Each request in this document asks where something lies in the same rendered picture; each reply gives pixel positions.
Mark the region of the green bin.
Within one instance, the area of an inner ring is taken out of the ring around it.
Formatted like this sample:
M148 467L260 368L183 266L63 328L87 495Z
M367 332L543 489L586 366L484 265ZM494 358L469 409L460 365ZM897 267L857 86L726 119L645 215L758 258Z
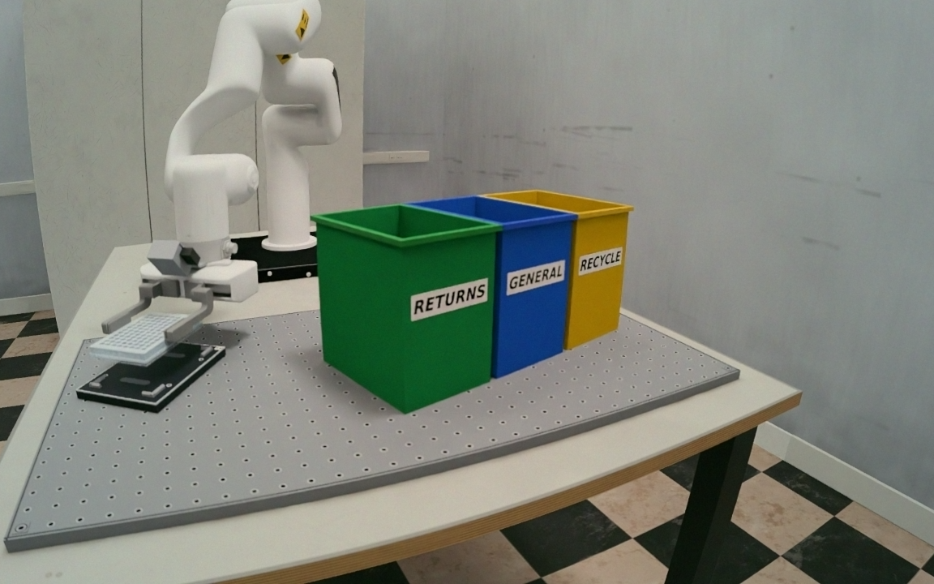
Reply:
M491 382L503 225L410 204L309 221L326 363L403 414Z

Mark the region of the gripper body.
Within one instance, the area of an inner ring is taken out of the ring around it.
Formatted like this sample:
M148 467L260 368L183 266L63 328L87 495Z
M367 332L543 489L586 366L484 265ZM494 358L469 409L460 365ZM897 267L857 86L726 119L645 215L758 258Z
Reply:
M151 262L140 267L140 276L141 282L158 282L160 278L179 280L179 297L185 297L184 280L205 281L205 287L212 287L212 300L220 302L244 302L259 289L257 263L230 260L230 255L220 261L208 262L203 267L191 267L188 277L161 276Z

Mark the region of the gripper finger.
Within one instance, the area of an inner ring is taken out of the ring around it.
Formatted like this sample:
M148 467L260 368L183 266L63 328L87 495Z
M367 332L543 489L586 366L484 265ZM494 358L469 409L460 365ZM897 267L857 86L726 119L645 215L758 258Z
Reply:
M205 287L205 281L184 280L185 297L191 298L192 302L201 302L200 309L191 313L191 315L182 317L163 330L165 344L169 345L172 341L177 341L191 332L195 323L203 320L205 316L212 313L212 288ZM193 288L193 289L192 289Z
M151 306L152 297L158 297L159 295L179 297L180 294L179 280L160 278L158 282L142 282L142 284L139 285L139 302L101 321L101 331L110 335L114 330L122 328L122 326L132 322L132 316Z

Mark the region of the yellow recycle bin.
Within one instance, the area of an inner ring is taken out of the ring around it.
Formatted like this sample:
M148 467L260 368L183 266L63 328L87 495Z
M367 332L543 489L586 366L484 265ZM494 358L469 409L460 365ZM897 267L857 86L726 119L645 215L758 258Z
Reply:
M563 349L573 349L618 329L628 212L634 211L634 207L542 190L478 196L576 212L578 219L572 223L568 263Z

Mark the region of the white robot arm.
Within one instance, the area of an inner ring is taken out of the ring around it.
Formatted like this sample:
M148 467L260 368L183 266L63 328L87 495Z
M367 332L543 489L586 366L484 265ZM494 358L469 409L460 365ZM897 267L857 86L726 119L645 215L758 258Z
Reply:
M334 64L298 54L319 24L319 0L231 0L227 5L207 87L179 116L169 137L164 183L174 202L177 240L153 239L146 255L164 276L188 277L191 267L220 261L238 249L230 242L229 204L243 204L255 194L256 164L244 154L193 152L215 123L255 103L260 83L264 100L274 104L262 116L269 228L262 247L315 247L316 238L309 236L309 166L297 147L334 144L342 128Z

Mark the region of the blue bin labelled general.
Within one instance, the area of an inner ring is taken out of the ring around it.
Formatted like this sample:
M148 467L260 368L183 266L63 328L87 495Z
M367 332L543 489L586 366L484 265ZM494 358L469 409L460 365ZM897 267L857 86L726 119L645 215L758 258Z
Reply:
M405 204L503 225L495 238L491 377L563 353L578 214L477 195Z

